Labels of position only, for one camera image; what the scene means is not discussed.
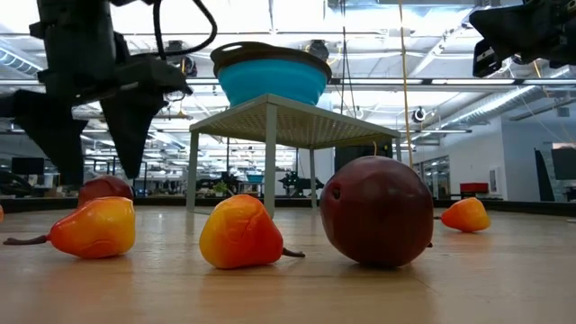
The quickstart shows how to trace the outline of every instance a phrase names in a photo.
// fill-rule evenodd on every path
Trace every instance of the desk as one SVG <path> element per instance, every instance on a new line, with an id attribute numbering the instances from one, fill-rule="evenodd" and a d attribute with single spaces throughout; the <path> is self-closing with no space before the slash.
<path id="1" fill-rule="evenodd" d="M 198 139 L 201 133 L 240 140 L 264 142 L 264 183 L 275 182 L 276 144 L 310 150 L 310 179 L 316 178 L 314 150 L 362 144 L 370 141 L 396 139 L 397 157 L 400 153 L 400 133 L 367 121 L 329 112 L 315 106 L 298 103 L 273 94 L 264 94 L 227 111 L 198 121 L 190 126 L 190 160 L 188 184 L 196 183 Z M 316 192 L 316 183 L 311 190 Z M 316 208 L 316 195 L 311 196 Z M 195 187 L 189 187 L 186 209 L 194 211 Z M 275 186 L 265 185 L 264 206 L 274 217 Z"/>

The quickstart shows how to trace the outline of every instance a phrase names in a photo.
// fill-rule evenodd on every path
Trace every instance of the pear stem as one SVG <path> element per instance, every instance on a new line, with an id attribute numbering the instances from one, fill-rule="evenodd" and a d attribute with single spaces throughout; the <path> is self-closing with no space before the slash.
<path id="1" fill-rule="evenodd" d="M 282 255 L 287 257 L 306 257 L 302 252 L 292 252 L 286 247 L 282 248 Z"/>
<path id="2" fill-rule="evenodd" d="M 48 242 L 48 236 L 40 235 L 37 238 L 31 239 L 18 239 L 18 238 L 8 238 L 4 241 L 4 245 L 35 245 Z"/>

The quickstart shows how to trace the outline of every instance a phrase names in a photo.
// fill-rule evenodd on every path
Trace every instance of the table top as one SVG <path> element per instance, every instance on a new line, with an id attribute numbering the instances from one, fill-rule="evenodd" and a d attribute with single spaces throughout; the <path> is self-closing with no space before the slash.
<path id="1" fill-rule="evenodd" d="M 400 136 L 376 124 L 264 94 L 190 126 L 190 131 L 242 140 L 266 141 L 266 108 L 277 107 L 276 143 L 300 149 L 365 144 Z"/>

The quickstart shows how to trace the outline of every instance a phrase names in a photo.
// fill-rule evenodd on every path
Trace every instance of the ceiling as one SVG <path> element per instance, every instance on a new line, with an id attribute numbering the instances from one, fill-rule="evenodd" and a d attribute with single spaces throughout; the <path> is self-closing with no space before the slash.
<path id="1" fill-rule="evenodd" d="M 342 77 L 344 60 L 343 19 L 337 0 L 244 0 L 204 1 L 219 25 L 219 34 L 208 48 L 193 54 L 198 67 L 198 77 L 214 78 L 210 52 L 224 44 L 235 41 L 262 41 L 277 46 L 305 50 L 312 40 L 324 40 L 330 51 L 328 62 L 333 77 Z M 521 1 L 496 1 L 502 5 L 516 5 Z M 486 1 L 474 0 L 421 0 L 404 1 L 403 26 L 406 46 L 406 70 L 410 78 L 467 78 L 472 77 L 473 49 L 482 38 L 470 28 L 466 17 L 476 5 Z M 39 20 L 36 0 L 11 2 L 10 7 L 0 11 L 0 49 L 26 60 L 31 67 L 47 67 L 43 43 L 28 35 L 29 25 Z M 124 35 L 131 53 L 156 50 L 152 26 L 152 10 L 142 2 L 112 8 L 114 29 Z M 210 32 L 210 25 L 190 0 L 165 0 L 161 11 L 164 41 L 183 41 L 187 46 L 202 42 Z M 346 1 L 346 47 L 348 50 L 349 74 L 352 78 L 398 78 L 402 77 L 401 21 L 395 1 L 348 0 Z M 18 88 L 18 80 L 34 79 L 34 71 L 23 73 L 0 59 L 0 92 L 11 92 Z M 510 64 L 492 78 L 531 77 L 535 70 L 531 66 Z M 189 135 L 188 127 L 201 119 L 213 115 L 229 106 L 228 99 L 216 85 L 196 85 L 195 94 L 183 101 L 173 103 L 153 121 L 147 150 L 161 149 L 163 159 L 172 159 L 185 164 Z M 42 91 L 41 87 L 32 87 Z M 401 85 L 394 87 L 355 85 L 354 102 L 360 107 L 356 118 L 382 126 L 403 130 L 404 94 Z M 506 93 L 506 87 L 482 86 L 421 86 L 408 92 L 408 111 L 419 107 L 428 112 L 423 124 L 414 128 L 435 127 L 437 123 L 454 118 L 465 112 L 467 107 L 486 98 L 488 95 Z M 352 106 L 349 89 L 343 94 L 345 106 Z M 334 86 L 329 86 L 323 96 L 325 109 L 340 112 L 341 96 Z M 343 113 L 349 113 L 343 107 Z M 74 110 L 77 118 L 89 119 L 85 133 L 85 144 L 93 153 L 103 153 L 107 149 L 113 154 L 113 143 L 104 132 L 106 125 L 101 117 L 100 107 L 91 103 Z M 465 128 L 465 124 L 455 125 Z M 233 140 L 238 151 L 252 150 L 253 144 L 241 145 Z M 217 149 L 224 148 L 222 139 L 201 137 L 201 149 L 211 152 L 208 156 L 217 157 Z M 240 156 L 239 160 L 251 158 L 258 161 L 256 153 L 252 157 Z M 288 153 L 279 151 L 278 161 Z"/>

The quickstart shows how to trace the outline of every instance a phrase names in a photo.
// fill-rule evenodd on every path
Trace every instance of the orange pear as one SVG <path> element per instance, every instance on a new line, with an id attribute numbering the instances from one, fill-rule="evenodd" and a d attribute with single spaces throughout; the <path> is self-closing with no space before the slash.
<path id="1" fill-rule="evenodd" d="M 200 251 L 219 269 L 268 265 L 282 255 L 304 257 L 284 248 L 282 235 L 264 205 L 246 194 L 232 196 L 214 208 L 200 236 Z"/>
<path id="2" fill-rule="evenodd" d="M 123 197 L 96 198 L 59 220 L 48 235 L 29 240 L 9 238 L 5 245 L 50 241 L 54 248 L 82 258 L 114 257 L 128 252 L 136 238 L 132 201 Z"/>
<path id="3" fill-rule="evenodd" d="M 486 230 L 491 225 L 484 205 L 476 198 L 455 202 L 442 213 L 441 220 L 447 227 L 466 233 Z"/>

